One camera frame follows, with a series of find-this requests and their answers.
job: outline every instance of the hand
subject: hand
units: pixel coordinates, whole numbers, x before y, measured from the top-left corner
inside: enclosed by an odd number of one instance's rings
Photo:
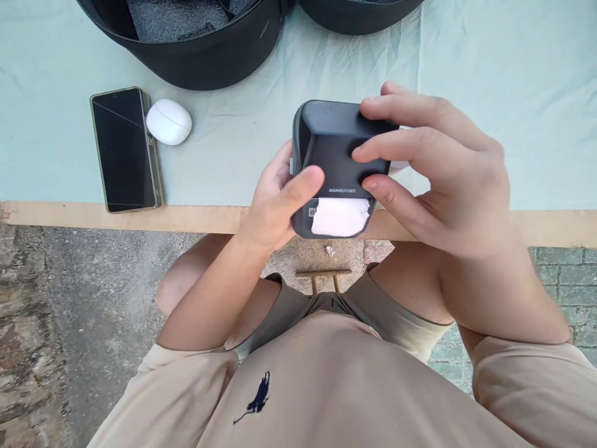
[[[323,170],[318,166],[308,166],[289,182],[291,155],[292,142],[288,141],[263,170],[249,213],[238,232],[270,253],[295,235],[290,217],[323,185]]]
[[[431,190],[414,197],[394,179],[369,176],[363,188],[415,238],[455,256],[492,255],[510,238],[510,189],[504,151],[443,98],[417,95],[387,82],[361,103],[369,119],[414,129],[373,137],[353,152],[357,162],[409,161]]]

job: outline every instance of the wooden table edge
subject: wooden table edge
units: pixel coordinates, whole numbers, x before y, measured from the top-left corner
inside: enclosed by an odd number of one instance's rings
[[[168,205],[156,210],[111,215],[102,203],[0,202],[0,222],[120,230],[192,233],[235,233],[248,207]],[[597,248],[597,210],[539,210],[512,212],[529,246]],[[360,238],[413,240],[385,210],[376,210]]]

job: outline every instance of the shorts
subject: shorts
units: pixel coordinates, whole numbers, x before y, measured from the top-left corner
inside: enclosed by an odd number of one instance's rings
[[[291,329],[301,319],[324,310],[346,314],[372,327],[388,342],[427,363],[435,344],[451,325],[429,322],[402,307],[371,279],[369,271],[377,266],[371,263],[366,272],[346,292],[321,292],[306,296],[286,285],[280,274],[271,274],[267,280],[281,283],[282,289],[272,309],[261,325],[233,350],[243,361],[250,353]]]

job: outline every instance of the beige shirt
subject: beige shirt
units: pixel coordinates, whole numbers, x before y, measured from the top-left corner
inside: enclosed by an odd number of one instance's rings
[[[488,337],[476,403],[357,320],[317,312],[242,365],[154,345],[90,447],[596,447],[597,370]]]

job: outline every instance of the black smartphone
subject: black smartphone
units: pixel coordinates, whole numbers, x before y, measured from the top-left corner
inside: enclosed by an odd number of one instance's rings
[[[149,96],[130,87],[90,98],[108,213],[163,204],[157,149],[147,131]]]

